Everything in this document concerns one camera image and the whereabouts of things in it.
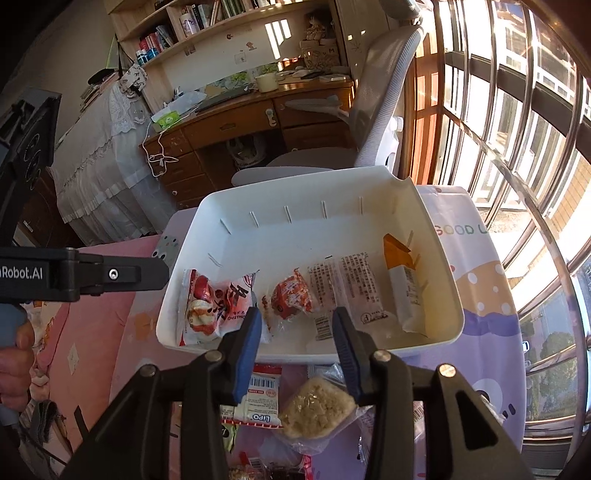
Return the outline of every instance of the white food package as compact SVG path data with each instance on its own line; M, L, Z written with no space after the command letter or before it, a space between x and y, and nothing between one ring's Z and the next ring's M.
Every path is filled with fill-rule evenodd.
M267 429L281 428L278 402L280 379L280 365L255 364L242 401L236 407L220 405L222 421Z

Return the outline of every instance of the wooden desk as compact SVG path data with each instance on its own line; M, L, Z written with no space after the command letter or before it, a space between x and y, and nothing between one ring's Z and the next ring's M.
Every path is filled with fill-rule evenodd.
M280 85L268 93L250 93L193 114L160 138L164 154L178 158L167 163L159 181L174 196L179 209L195 207L211 192L232 187L236 173L225 142L231 138L270 130L281 133L285 151L317 147L355 148L346 123L325 113L285 107L287 100L337 95L342 109L353 102L353 82L319 80ZM160 153L158 135L145 143L151 155ZM154 173L164 171L152 163Z

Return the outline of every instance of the gray mesh chair back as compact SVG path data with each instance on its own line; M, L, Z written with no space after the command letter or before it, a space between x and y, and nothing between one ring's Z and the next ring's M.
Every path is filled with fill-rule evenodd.
M389 31L370 46L349 111L349 128L359 147L355 167L375 165L379 144L422 39L422 28L412 25Z

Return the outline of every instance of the bottle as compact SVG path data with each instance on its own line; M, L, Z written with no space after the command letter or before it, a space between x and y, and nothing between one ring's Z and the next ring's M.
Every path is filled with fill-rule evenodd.
M135 52L135 58L138 60L138 65L141 67L145 62L145 56L141 50Z

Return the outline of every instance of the orange and white package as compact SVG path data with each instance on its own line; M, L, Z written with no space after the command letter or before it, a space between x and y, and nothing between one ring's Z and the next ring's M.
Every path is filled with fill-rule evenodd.
M427 335L423 299L410 249L388 233L384 235L384 259L400 326L405 332Z

